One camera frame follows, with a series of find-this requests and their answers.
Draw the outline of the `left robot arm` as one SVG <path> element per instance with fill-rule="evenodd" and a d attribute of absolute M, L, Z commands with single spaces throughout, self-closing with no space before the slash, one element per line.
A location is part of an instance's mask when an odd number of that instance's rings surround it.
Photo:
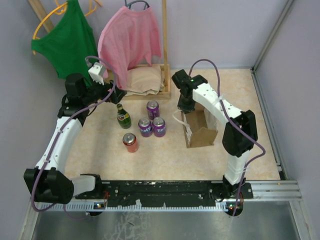
<path fill-rule="evenodd" d="M 36 166 L 26 169 L 23 174 L 33 205 L 68 204 L 73 197 L 81 194 L 97 199 L 104 192 L 98 174 L 85 173 L 69 179 L 64 171 L 71 147 L 84 126 L 90 108 L 104 102 L 115 103 L 116 85 L 111 80 L 103 85 L 94 83 L 86 87 L 84 77 L 73 73 L 66 78 L 65 89 L 49 145 Z"/>

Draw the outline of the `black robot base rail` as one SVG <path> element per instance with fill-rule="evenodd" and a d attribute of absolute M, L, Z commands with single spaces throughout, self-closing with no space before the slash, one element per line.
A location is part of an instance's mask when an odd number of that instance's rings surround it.
<path fill-rule="evenodd" d="M 235 199 L 237 190 L 236 186 L 223 181 L 211 180 L 99 180 L 94 190 L 75 198 L 100 199 L 106 201 L 108 207 L 131 207 L 137 201 L 144 208 L 213 207 L 217 202 Z"/>

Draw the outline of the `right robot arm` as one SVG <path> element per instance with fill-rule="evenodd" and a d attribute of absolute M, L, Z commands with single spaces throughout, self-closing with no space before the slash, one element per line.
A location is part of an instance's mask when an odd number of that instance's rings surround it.
<path fill-rule="evenodd" d="M 245 183 L 250 151 L 258 140 L 255 114 L 230 104 L 220 89 L 213 89 L 202 75 L 191 76 L 185 70 L 179 70 L 171 79 L 180 92 L 177 108 L 189 136 L 193 135 L 190 117 L 196 113 L 197 106 L 202 108 L 207 120 L 218 120 L 224 127 L 222 145 L 228 162 L 219 197 L 235 198 Z"/>

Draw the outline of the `burlap canvas tote bag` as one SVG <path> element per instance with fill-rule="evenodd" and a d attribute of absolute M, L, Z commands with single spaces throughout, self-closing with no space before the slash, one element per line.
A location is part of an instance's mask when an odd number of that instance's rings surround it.
<path fill-rule="evenodd" d="M 195 104 L 195 110 L 184 113 L 176 110 L 172 117 L 182 124 L 186 147 L 199 148 L 213 146 L 218 135 L 217 118 L 204 106 Z"/>

